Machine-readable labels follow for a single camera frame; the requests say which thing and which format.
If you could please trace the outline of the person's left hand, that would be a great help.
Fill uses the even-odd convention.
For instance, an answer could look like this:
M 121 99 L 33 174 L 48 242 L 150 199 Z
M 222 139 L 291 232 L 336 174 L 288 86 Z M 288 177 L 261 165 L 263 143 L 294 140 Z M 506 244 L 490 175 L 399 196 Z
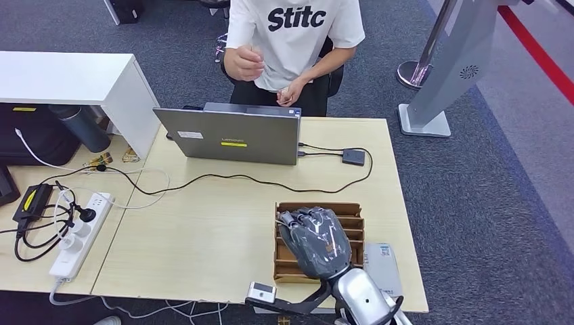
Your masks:
M 304 78 L 293 80 L 289 86 L 278 91 L 277 103 L 282 107 L 293 105 L 301 96 L 301 92 L 309 81 Z

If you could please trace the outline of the person's right hand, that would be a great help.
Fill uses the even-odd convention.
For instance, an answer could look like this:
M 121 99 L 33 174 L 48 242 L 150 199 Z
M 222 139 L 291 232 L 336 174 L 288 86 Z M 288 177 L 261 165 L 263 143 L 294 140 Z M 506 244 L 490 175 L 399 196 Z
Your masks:
M 225 50 L 223 65 L 226 73 L 235 81 L 254 81 L 259 78 L 265 67 L 263 54 L 252 45 Z

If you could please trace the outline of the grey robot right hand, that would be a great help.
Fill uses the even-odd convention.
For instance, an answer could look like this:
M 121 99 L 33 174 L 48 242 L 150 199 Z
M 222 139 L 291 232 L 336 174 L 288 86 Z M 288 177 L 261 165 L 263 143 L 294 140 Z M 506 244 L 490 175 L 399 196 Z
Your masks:
M 306 277 L 328 280 L 352 267 L 351 244 L 333 210 L 303 207 L 278 213 L 276 222 Z

